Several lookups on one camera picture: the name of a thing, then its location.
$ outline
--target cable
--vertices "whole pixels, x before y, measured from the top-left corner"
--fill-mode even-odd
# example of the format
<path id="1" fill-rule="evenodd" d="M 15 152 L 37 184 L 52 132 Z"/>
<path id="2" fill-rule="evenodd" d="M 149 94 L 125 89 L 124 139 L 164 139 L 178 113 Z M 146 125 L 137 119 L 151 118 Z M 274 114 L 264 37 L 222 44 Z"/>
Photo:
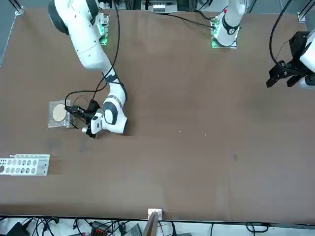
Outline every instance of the cable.
<path id="1" fill-rule="evenodd" d="M 161 227 L 163 236 L 165 236 L 165 235 L 164 235 L 164 231 L 163 231 L 163 227 L 162 227 L 162 225 L 161 225 L 161 222 L 159 221 L 158 223 L 159 223 L 159 226 Z"/>
<path id="2" fill-rule="evenodd" d="M 225 8 L 223 8 L 222 12 L 224 12 L 224 10 L 227 9 L 227 7 L 228 7 L 228 5 L 227 5 Z M 221 13 L 222 13 L 222 12 L 221 12 Z"/>
<path id="3" fill-rule="evenodd" d="M 114 235 L 114 232 L 116 232 L 119 228 L 116 228 L 112 233 L 110 233 L 108 236 Z"/>
<path id="4" fill-rule="evenodd" d="M 210 21 L 213 19 L 213 17 L 206 17 L 205 14 L 203 14 L 200 10 L 196 10 L 195 12 L 199 13 L 203 18 Z"/>
<path id="5" fill-rule="evenodd" d="M 118 42 L 117 42 L 117 48 L 116 48 L 116 54 L 115 54 L 115 57 L 114 57 L 114 61 L 112 63 L 112 67 L 108 70 L 108 72 L 106 73 L 106 75 L 103 74 L 103 78 L 99 81 L 96 89 L 95 89 L 95 92 L 94 92 L 94 95 L 93 95 L 93 98 L 92 100 L 94 100 L 95 98 L 95 95 L 96 93 L 98 92 L 98 87 L 100 86 L 100 84 L 102 83 L 102 81 L 106 78 L 106 76 L 109 74 L 109 72 L 114 69 L 114 65 L 115 65 L 115 62 L 116 62 L 116 59 L 117 59 L 117 55 L 118 55 L 118 50 L 119 50 L 119 41 L 120 41 L 120 20 L 119 20 L 119 13 L 118 13 L 118 9 L 117 9 L 117 6 L 116 6 L 116 3 L 114 3 L 114 7 L 115 7 L 115 10 L 116 10 L 116 14 L 117 14 L 117 23 L 118 23 Z"/>
<path id="6" fill-rule="evenodd" d="M 89 104 L 89 100 L 88 100 L 88 97 L 86 97 L 85 95 L 79 95 L 77 96 L 77 98 L 73 101 L 73 104 L 75 104 L 76 100 L 78 100 L 79 98 L 84 98 L 86 100 L 86 102 Z"/>
<path id="7" fill-rule="evenodd" d="M 255 230 L 255 227 L 254 227 L 254 225 L 253 225 L 251 222 L 246 222 L 246 229 L 247 229 L 249 232 L 253 233 L 253 236 L 255 236 L 255 233 L 265 233 L 265 232 L 267 232 L 267 231 L 269 230 L 269 226 L 266 225 L 266 227 L 267 227 L 267 228 L 266 228 L 265 230 L 257 231 L 257 230 Z"/>
<path id="8" fill-rule="evenodd" d="M 79 229 L 78 219 L 77 219 L 77 218 L 75 218 L 75 219 L 74 219 L 74 222 L 76 223 L 76 228 L 77 228 L 77 230 L 78 230 L 79 234 L 83 236 L 82 232 L 81 232 L 81 231 L 80 231 L 80 229 Z"/>
<path id="9" fill-rule="evenodd" d="M 213 226 L 214 226 L 214 224 L 212 224 L 212 225 L 211 225 L 211 228 L 209 229 L 209 230 L 210 230 L 209 236 L 212 236 L 212 229 L 213 229 Z"/>
<path id="10" fill-rule="evenodd" d="M 87 222 L 89 226 L 91 226 L 91 227 L 92 227 L 93 223 L 90 223 L 90 222 L 89 222 L 89 221 L 87 221 L 86 219 L 83 219 L 83 220 L 84 220 L 85 222 Z"/>
<path id="11" fill-rule="evenodd" d="M 199 25 L 199 26 L 204 26 L 204 27 L 207 27 L 207 28 L 215 29 L 214 26 L 208 26 L 208 25 L 205 25 L 205 24 L 202 24 L 202 23 L 198 23 L 198 22 L 196 22 L 196 21 L 192 21 L 192 20 L 189 20 L 189 19 L 180 17 L 180 16 L 175 16 L 175 15 L 168 15 L 168 16 L 176 17 L 176 18 L 182 19 L 183 21 L 188 21 L 188 22 L 191 22 L 191 23 L 196 24 L 196 25 Z"/>
<path id="12" fill-rule="evenodd" d="M 274 32 L 275 32 L 275 29 L 282 17 L 282 15 L 284 14 L 285 10 L 287 9 L 287 7 L 290 5 L 290 3 L 292 2 L 292 0 L 288 0 L 288 2 L 286 3 L 286 5 L 284 6 L 284 8 L 282 9 L 282 11 L 280 12 L 274 26 L 272 27 L 272 30 L 271 30 L 271 34 L 270 34 L 270 40 L 269 40 L 269 52 L 270 52 L 270 56 L 271 56 L 271 59 L 274 61 L 274 63 L 279 66 L 280 68 L 282 68 L 283 70 L 287 71 L 287 72 L 291 72 L 293 74 L 298 74 L 298 71 L 297 70 L 291 70 L 291 69 L 288 69 L 288 68 L 285 68 L 284 66 L 282 66 L 279 62 L 277 62 L 277 60 L 275 59 L 273 53 L 272 53 L 272 38 L 274 36 Z"/>
<path id="13" fill-rule="evenodd" d="M 52 218 L 50 218 L 49 220 L 46 220 L 46 219 L 42 220 L 42 222 L 43 222 L 43 221 L 46 222 L 46 223 L 44 224 L 42 236 L 44 236 L 44 233 L 47 231 L 47 229 L 48 229 L 48 231 L 50 232 L 50 234 L 51 234 L 52 236 L 55 236 L 55 235 L 53 234 L 53 232 L 51 231 L 50 226 L 49 226 L 49 222 L 51 221 L 51 219 L 52 219 Z"/>
<path id="14" fill-rule="evenodd" d="M 279 56 L 279 54 L 280 54 L 280 52 L 281 52 L 282 47 L 283 47 L 288 41 L 284 42 L 283 45 L 280 47 L 280 50 L 279 50 L 279 52 L 278 52 L 278 54 L 277 54 L 277 56 L 276 56 L 276 60 L 277 60 L 277 58 L 278 58 L 278 56 Z"/>
<path id="15" fill-rule="evenodd" d="M 210 6 L 213 1 L 214 1 L 214 0 L 210 0 L 210 1 L 207 0 L 207 1 L 198 9 L 198 11 L 200 11 L 207 3 L 209 3 L 208 6 Z"/>
<path id="16" fill-rule="evenodd" d="M 24 220 L 22 223 L 21 223 L 21 225 L 23 225 L 27 220 L 29 220 L 29 219 L 33 219 L 32 217 L 31 218 L 27 218 L 26 220 Z"/>
<path id="17" fill-rule="evenodd" d="M 172 236 L 177 236 L 175 225 L 172 221 L 171 221 L 171 223 L 172 223 L 172 229 L 173 229 L 172 230 Z"/>

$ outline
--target black cable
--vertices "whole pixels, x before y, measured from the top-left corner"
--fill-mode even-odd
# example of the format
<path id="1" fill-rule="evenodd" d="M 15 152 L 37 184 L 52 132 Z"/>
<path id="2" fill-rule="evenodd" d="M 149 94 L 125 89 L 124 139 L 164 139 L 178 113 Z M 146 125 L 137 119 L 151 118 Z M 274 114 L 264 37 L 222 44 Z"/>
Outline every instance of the black cable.
<path id="1" fill-rule="evenodd" d="M 172 221 L 171 221 L 171 223 L 172 223 L 172 229 L 173 229 L 172 230 L 172 236 L 177 236 L 175 225 Z"/>
<path id="2" fill-rule="evenodd" d="M 83 236 L 82 232 L 81 232 L 81 231 L 80 231 L 80 229 L 79 229 L 78 219 L 77 219 L 77 218 L 75 218 L 75 219 L 74 219 L 74 222 L 76 223 L 76 228 L 77 228 L 77 230 L 78 230 L 79 234 Z"/>
<path id="3" fill-rule="evenodd" d="M 9 2 L 12 4 L 12 6 L 15 8 L 15 10 L 18 11 L 18 9 L 16 8 L 16 6 L 13 4 L 13 2 L 11 2 L 11 0 L 9 0 Z"/>
<path id="4" fill-rule="evenodd" d="M 91 226 L 91 227 L 93 226 L 93 223 L 92 223 L 92 222 L 89 222 L 89 221 L 87 221 L 86 219 L 83 219 L 83 220 L 84 220 L 85 222 L 87 222 L 89 226 Z"/>
<path id="5" fill-rule="evenodd" d="M 227 5 L 225 8 L 223 8 L 222 12 L 224 12 L 224 10 L 227 9 L 227 7 L 228 7 L 228 5 Z M 222 12 L 221 12 L 221 13 L 222 13 Z"/>
<path id="6" fill-rule="evenodd" d="M 50 232 L 50 234 L 51 234 L 52 236 L 55 236 L 55 235 L 53 234 L 53 232 L 51 231 L 51 229 L 50 229 L 50 226 L 49 226 L 49 222 L 50 222 L 50 221 L 51 221 L 51 218 L 50 218 L 49 220 L 46 220 L 46 219 L 42 220 L 42 222 L 45 222 L 45 223 L 44 223 L 44 228 L 43 228 L 42 236 L 44 236 L 44 234 L 45 234 L 45 232 L 47 231 L 47 229 L 48 229 L 48 231 Z"/>
<path id="7" fill-rule="evenodd" d="M 108 72 L 106 73 L 106 75 L 103 74 L 103 78 L 99 81 L 95 91 L 94 91 L 94 95 L 93 95 L 93 98 L 92 100 L 94 100 L 95 98 L 95 95 L 96 93 L 98 92 L 98 87 L 100 86 L 100 84 L 102 83 L 102 81 L 106 78 L 106 76 L 109 74 L 109 72 L 114 69 L 114 65 L 115 65 L 115 62 L 116 62 L 116 59 L 117 59 L 117 55 L 118 55 L 118 50 L 119 50 L 119 42 L 120 42 L 120 20 L 119 20 L 119 13 L 118 13 L 118 9 L 117 9 L 117 6 L 115 3 L 114 4 L 114 7 L 115 7 L 115 10 L 116 10 L 116 14 L 117 14 L 117 23 L 118 23 L 118 42 L 117 42 L 117 48 L 116 48 L 116 54 L 115 54 L 115 57 L 114 57 L 114 61 L 112 63 L 112 67 L 108 70 Z"/>
<path id="8" fill-rule="evenodd" d="M 19 8 L 22 9 L 22 7 L 21 7 L 21 5 L 19 4 L 19 2 L 16 1 L 16 0 L 14 0 L 14 1 L 15 1 L 15 3 L 19 6 Z"/>
<path id="9" fill-rule="evenodd" d="M 265 230 L 255 230 L 255 227 L 254 227 L 254 225 L 251 222 L 246 222 L 246 229 L 249 232 L 253 233 L 253 236 L 255 236 L 255 233 L 265 233 L 265 232 L 267 232 L 269 230 L 269 226 L 266 225 L 266 227 L 267 228 Z"/>
<path id="10" fill-rule="evenodd" d="M 279 50 L 279 52 L 278 52 L 278 54 L 277 54 L 277 56 L 276 56 L 276 60 L 277 60 L 277 58 L 278 58 L 278 56 L 279 56 L 279 54 L 280 54 L 280 52 L 281 52 L 282 47 L 283 47 L 288 41 L 284 42 L 283 45 L 280 47 L 280 50 Z"/>
<path id="11" fill-rule="evenodd" d="M 39 226 L 41 223 L 43 223 L 43 222 L 41 221 L 41 222 L 38 224 L 39 221 L 40 221 L 40 218 L 37 220 L 37 222 L 36 222 L 36 227 L 35 227 L 37 236 L 39 236 L 39 234 L 38 234 L 38 226 Z"/>
<path id="12" fill-rule="evenodd" d="M 79 98 L 84 98 L 86 100 L 86 102 L 89 104 L 89 100 L 88 97 L 86 97 L 85 95 L 79 95 L 76 97 L 76 99 L 73 101 L 73 104 L 75 104 L 76 100 L 78 100 Z"/>
<path id="13" fill-rule="evenodd" d="M 112 222 L 112 232 L 113 232 L 113 231 L 114 231 L 114 228 L 115 228 L 116 223 L 113 223 L 113 220 L 111 220 L 111 222 Z"/>
<path id="14" fill-rule="evenodd" d="M 210 230 L 210 236 L 212 236 L 212 229 L 213 229 L 214 224 L 211 225 L 211 230 Z"/>
<path id="15" fill-rule="evenodd" d="M 24 220 L 21 225 L 23 225 L 27 220 L 30 220 L 30 219 L 33 219 L 32 217 L 31 218 L 27 218 L 26 220 Z"/>
<path id="16" fill-rule="evenodd" d="M 210 21 L 213 19 L 213 17 L 207 17 L 205 16 L 205 14 L 203 14 L 200 10 L 196 10 L 195 12 L 199 13 L 203 18 L 205 18 L 206 20 Z"/>
<path id="17" fill-rule="evenodd" d="M 196 22 L 196 21 L 192 21 L 192 20 L 189 20 L 189 19 L 180 17 L 180 16 L 175 16 L 175 15 L 168 15 L 168 16 L 176 17 L 176 18 L 182 19 L 182 20 L 184 20 L 184 21 L 191 22 L 191 23 L 196 24 L 196 25 L 199 25 L 199 26 L 204 26 L 204 27 L 207 27 L 207 28 L 215 29 L 214 26 L 208 26 L 208 25 L 205 25 L 205 24 L 202 24 L 202 23 L 198 23 L 198 22 Z"/>
<path id="18" fill-rule="evenodd" d="M 272 27 L 272 30 L 271 30 L 271 34 L 270 34 L 270 40 L 269 40 L 269 52 L 270 52 L 270 56 L 271 56 L 271 59 L 274 61 L 274 63 L 279 66 L 281 69 L 287 71 L 287 72 L 291 72 L 293 73 L 293 75 L 296 75 L 298 74 L 298 71 L 297 70 L 291 70 L 291 69 L 288 69 L 288 68 L 285 68 L 284 66 L 282 66 L 279 62 L 277 62 L 277 60 L 275 59 L 273 53 L 272 53 L 272 38 L 274 36 L 274 32 L 275 32 L 275 29 L 282 17 L 282 15 L 284 14 L 285 10 L 287 9 L 287 7 L 290 5 L 290 3 L 292 2 L 292 0 L 288 0 L 288 2 L 286 3 L 286 5 L 284 6 L 284 8 L 282 9 L 282 11 L 280 12 L 274 26 Z"/>
<path id="19" fill-rule="evenodd" d="M 162 227 L 162 225 L 161 225 L 161 222 L 159 221 L 158 223 L 159 223 L 159 226 L 161 227 L 163 236 L 165 236 L 165 235 L 164 235 L 164 231 L 163 231 L 163 227 Z"/>
<path id="20" fill-rule="evenodd" d="M 207 3 L 209 3 L 208 6 L 210 6 L 213 1 L 214 0 L 207 0 L 207 1 L 205 1 L 205 3 L 198 9 L 198 11 L 200 11 Z"/>
<path id="21" fill-rule="evenodd" d="M 114 232 L 116 232 L 119 228 L 116 228 L 112 233 L 110 233 L 108 236 L 114 235 Z"/>

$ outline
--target power cable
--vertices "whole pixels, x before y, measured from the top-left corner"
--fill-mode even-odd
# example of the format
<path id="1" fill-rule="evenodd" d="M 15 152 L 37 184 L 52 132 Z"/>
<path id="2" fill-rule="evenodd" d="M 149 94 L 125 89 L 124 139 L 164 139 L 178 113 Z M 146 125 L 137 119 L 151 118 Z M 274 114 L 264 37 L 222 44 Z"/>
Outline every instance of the power cable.
<path id="1" fill-rule="evenodd" d="M 163 231 L 163 227 L 162 227 L 162 225 L 161 225 L 161 222 L 159 221 L 158 223 L 159 223 L 159 226 L 161 227 L 163 236 L 165 236 L 165 235 L 164 235 L 164 231 Z"/>
<path id="2" fill-rule="evenodd" d="M 205 18 L 206 20 L 210 21 L 213 19 L 213 17 L 207 17 L 205 16 L 205 14 L 203 14 L 200 10 L 196 10 L 195 12 L 199 13 L 203 18 Z"/>
<path id="3" fill-rule="evenodd" d="M 124 222 L 122 225 L 125 225 L 125 224 L 128 223 L 128 222 L 130 222 L 130 220 Z M 110 233 L 108 236 L 114 235 L 114 232 L 116 232 L 118 229 L 119 229 L 119 227 L 116 228 L 116 229 L 115 229 L 112 233 Z"/>
<path id="4" fill-rule="evenodd" d="M 213 226 L 214 226 L 214 224 L 211 225 L 209 236 L 212 236 L 212 229 L 213 229 Z"/>
<path id="5" fill-rule="evenodd" d="M 274 54 L 272 52 L 272 39 L 273 39 L 273 36 L 274 36 L 275 29 L 276 29 L 276 27 L 277 27 L 277 25 L 278 25 L 282 15 L 284 14 L 285 10 L 288 8 L 288 6 L 290 5 L 291 2 L 292 2 L 292 0 L 288 0 L 286 5 L 284 6 L 282 11 L 280 12 L 280 14 L 279 14 L 279 16 L 278 16 L 274 26 L 272 27 L 271 34 L 270 34 L 270 39 L 269 39 L 269 52 L 270 52 L 271 59 L 274 61 L 274 63 L 277 66 L 279 66 L 284 71 L 291 72 L 293 75 L 297 75 L 297 74 L 299 74 L 299 72 L 297 70 L 288 69 L 288 68 L 282 66 L 279 62 L 277 62 L 277 60 L 275 59 Z"/>
<path id="6" fill-rule="evenodd" d="M 267 227 L 267 228 L 266 228 L 265 230 L 260 230 L 260 231 L 258 231 L 258 230 L 255 230 L 255 227 L 254 227 L 254 225 L 253 225 L 251 222 L 246 222 L 246 229 L 247 229 L 249 232 L 253 233 L 253 236 L 255 236 L 255 233 L 265 233 L 265 232 L 267 232 L 267 231 L 269 230 L 269 226 L 266 225 L 266 227 Z"/>
<path id="7" fill-rule="evenodd" d="M 279 54 L 280 54 L 280 52 L 281 52 L 281 49 L 283 48 L 283 46 L 284 46 L 288 41 L 284 42 L 283 45 L 280 47 L 280 50 L 279 50 L 279 52 L 278 52 L 278 54 L 277 54 L 277 56 L 276 56 L 276 60 L 277 60 L 277 58 L 278 58 L 278 56 L 279 56 Z"/>
<path id="8" fill-rule="evenodd" d="M 175 16 L 175 15 L 168 15 L 168 16 L 176 17 L 176 18 L 182 19 L 183 21 L 188 21 L 188 22 L 191 22 L 191 23 L 196 24 L 196 25 L 199 25 L 199 26 L 204 26 L 204 27 L 207 27 L 207 28 L 215 29 L 214 26 L 205 25 L 205 24 L 202 24 L 202 23 L 199 23 L 199 22 L 196 22 L 196 21 L 192 21 L 192 20 L 183 18 L 183 17 L 181 17 L 181 16 Z"/>

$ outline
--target brown table surface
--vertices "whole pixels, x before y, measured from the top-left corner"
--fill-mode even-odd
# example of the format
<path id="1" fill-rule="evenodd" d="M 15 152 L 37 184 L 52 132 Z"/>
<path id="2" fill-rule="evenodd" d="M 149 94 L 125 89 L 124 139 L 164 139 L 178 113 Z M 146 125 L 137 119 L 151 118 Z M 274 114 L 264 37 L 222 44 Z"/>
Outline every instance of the brown table surface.
<path id="1" fill-rule="evenodd" d="M 26 9 L 0 69 L 0 154 L 52 160 L 47 177 L 1 176 L 0 212 L 145 218 L 148 208 L 162 208 L 174 220 L 315 223 L 315 92 L 287 88 L 285 80 L 265 86 L 277 16 L 245 15 L 239 48 L 231 50 L 211 49 L 206 28 L 120 11 L 115 69 L 128 91 L 130 126 L 124 136 L 104 131 L 94 140 L 48 129 L 48 105 L 94 89 L 101 73 L 81 65 L 45 8 Z M 275 55 L 304 30 L 296 15 L 284 15 Z M 114 11 L 108 42 L 113 59 Z M 288 45 L 279 58 L 290 59 Z"/>

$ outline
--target floor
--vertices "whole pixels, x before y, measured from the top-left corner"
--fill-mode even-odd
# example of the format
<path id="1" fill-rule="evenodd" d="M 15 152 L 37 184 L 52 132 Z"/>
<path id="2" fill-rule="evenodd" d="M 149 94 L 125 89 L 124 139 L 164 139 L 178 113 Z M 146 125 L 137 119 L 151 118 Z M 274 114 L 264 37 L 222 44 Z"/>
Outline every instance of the floor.
<path id="1" fill-rule="evenodd" d="M 17 223 L 23 222 L 27 220 L 27 218 L 8 218 L 0 222 L 0 234 L 6 234 L 8 231 Z M 29 224 L 27 230 L 32 233 L 35 229 L 37 219 L 32 220 Z M 61 219 L 59 224 L 51 223 L 51 231 L 55 236 L 73 236 L 78 234 L 77 229 L 73 229 L 73 219 Z M 126 223 L 126 231 L 133 228 L 136 224 L 139 224 L 141 232 L 144 231 L 146 222 L 145 221 L 132 221 Z M 208 223 L 174 223 L 176 233 L 179 234 L 187 234 L 190 233 L 192 236 L 210 236 L 211 235 L 211 225 Z M 81 233 L 86 233 L 88 235 L 91 232 L 91 227 L 84 221 L 78 220 L 78 225 Z M 172 234 L 172 225 L 170 222 L 161 222 L 161 226 L 163 228 L 163 232 L 161 227 L 158 227 L 157 235 L 158 236 L 168 236 Z M 256 231 L 262 231 L 265 227 L 255 227 Z M 42 233 L 42 226 L 38 227 L 39 235 Z M 213 236 L 230 236 L 230 235 L 238 235 L 238 236 L 251 236 L 253 233 L 250 233 L 245 226 L 241 225 L 220 225 L 214 224 L 212 229 Z M 259 234 L 261 236 L 314 236 L 315 230 L 306 230 L 306 229 L 292 229 L 292 228 L 278 228 L 278 227 L 270 227 L 269 230 L 263 234 Z M 121 236 L 119 230 L 114 233 L 114 236 Z"/>

